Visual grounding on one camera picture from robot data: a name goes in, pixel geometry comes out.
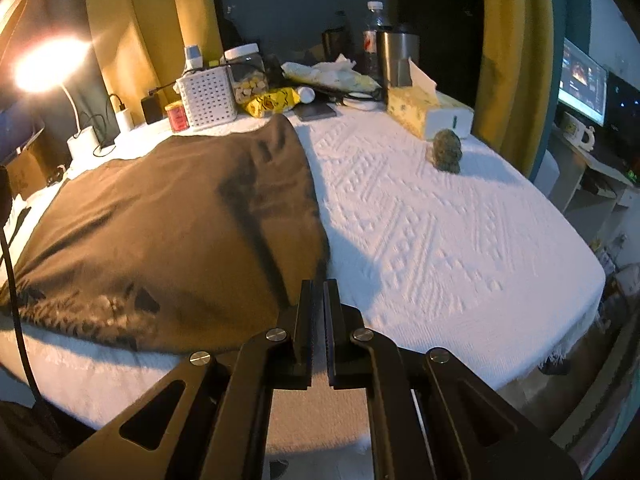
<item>perforated basket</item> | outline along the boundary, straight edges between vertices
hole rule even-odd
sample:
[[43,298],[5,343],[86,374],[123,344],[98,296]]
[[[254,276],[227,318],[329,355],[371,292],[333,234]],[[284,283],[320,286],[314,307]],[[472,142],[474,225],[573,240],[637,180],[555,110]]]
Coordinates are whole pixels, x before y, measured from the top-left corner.
[[189,125],[194,130],[229,123],[238,115],[225,67],[186,75],[176,83]]

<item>white mug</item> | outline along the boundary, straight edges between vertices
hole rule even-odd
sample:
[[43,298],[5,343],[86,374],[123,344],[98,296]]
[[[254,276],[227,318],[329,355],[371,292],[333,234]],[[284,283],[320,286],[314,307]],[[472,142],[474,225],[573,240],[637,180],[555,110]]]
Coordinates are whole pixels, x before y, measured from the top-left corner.
[[[567,112],[562,116],[560,129],[572,145],[583,149],[585,152],[590,152],[596,143],[595,130],[593,129],[593,126],[589,126],[587,128],[578,119]],[[587,134],[589,137],[587,141],[582,140],[584,138],[584,134]]]

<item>yellow package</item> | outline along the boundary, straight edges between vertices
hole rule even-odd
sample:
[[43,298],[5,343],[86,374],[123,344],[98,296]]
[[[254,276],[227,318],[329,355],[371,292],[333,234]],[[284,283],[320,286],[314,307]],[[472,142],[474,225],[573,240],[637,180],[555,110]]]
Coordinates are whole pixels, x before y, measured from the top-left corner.
[[299,102],[300,96],[293,88],[279,88],[251,99],[244,110],[253,117],[263,118],[291,110]]

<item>yellow curtain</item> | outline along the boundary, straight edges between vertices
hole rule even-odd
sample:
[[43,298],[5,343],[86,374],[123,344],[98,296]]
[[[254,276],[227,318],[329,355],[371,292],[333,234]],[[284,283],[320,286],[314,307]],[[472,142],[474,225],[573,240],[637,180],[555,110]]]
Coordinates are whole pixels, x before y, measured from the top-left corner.
[[[86,0],[86,9],[106,88],[136,124],[147,91],[182,74],[185,45],[197,44],[207,60],[222,56],[213,0]],[[177,98],[164,94],[163,103]]]
[[484,0],[472,133],[525,176],[540,145],[552,63],[551,0]]

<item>lamp neck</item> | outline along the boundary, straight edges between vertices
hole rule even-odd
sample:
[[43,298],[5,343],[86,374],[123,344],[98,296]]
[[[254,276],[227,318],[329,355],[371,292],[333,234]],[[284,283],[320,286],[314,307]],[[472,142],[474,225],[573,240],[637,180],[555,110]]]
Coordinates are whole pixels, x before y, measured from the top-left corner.
[[62,89],[65,91],[66,97],[69,99],[69,102],[71,103],[71,106],[74,109],[74,115],[76,116],[76,128],[78,129],[76,131],[75,136],[77,136],[80,133],[80,119],[78,117],[78,109],[76,108],[76,104],[74,103],[74,100],[71,98],[71,94],[69,93],[69,90],[66,89],[66,86],[62,83],[60,83],[60,86],[62,86]]

